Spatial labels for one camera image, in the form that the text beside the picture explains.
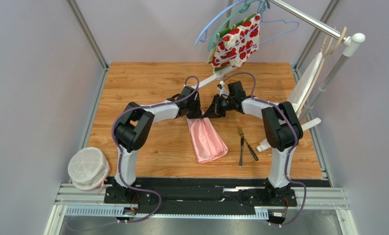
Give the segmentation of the pink cloth napkin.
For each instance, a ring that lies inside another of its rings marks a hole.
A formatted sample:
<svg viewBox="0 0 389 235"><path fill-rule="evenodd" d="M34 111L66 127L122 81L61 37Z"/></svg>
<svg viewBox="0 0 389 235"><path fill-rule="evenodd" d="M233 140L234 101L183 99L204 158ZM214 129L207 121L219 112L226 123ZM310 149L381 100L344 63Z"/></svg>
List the pink cloth napkin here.
<svg viewBox="0 0 389 235"><path fill-rule="evenodd" d="M229 149L209 118L187 118L194 156L204 164L227 155Z"/></svg>

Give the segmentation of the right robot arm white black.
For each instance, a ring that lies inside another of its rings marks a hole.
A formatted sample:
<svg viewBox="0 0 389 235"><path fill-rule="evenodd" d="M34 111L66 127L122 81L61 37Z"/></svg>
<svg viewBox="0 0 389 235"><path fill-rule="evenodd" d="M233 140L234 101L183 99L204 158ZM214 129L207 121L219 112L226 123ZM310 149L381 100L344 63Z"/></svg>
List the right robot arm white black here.
<svg viewBox="0 0 389 235"><path fill-rule="evenodd" d="M239 81L229 83L228 89L228 94L214 96L203 117L223 118L227 111L237 111L262 119L266 140L273 151L268 181L275 189L288 186L292 154L303 136L295 105L289 101L271 103L247 96Z"/></svg>

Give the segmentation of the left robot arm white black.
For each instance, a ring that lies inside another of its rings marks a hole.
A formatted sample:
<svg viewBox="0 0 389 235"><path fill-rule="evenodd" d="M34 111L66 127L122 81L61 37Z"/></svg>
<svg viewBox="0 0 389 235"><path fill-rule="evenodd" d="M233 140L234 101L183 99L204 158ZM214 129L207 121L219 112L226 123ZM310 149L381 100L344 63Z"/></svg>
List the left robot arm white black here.
<svg viewBox="0 0 389 235"><path fill-rule="evenodd" d="M198 88L185 86L181 93L150 105L130 102L112 125L112 138L118 148L115 180L122 187L135 188L136 165L139 150L148 139L151 127L157 122L179 117L200 118Z"/></svg>

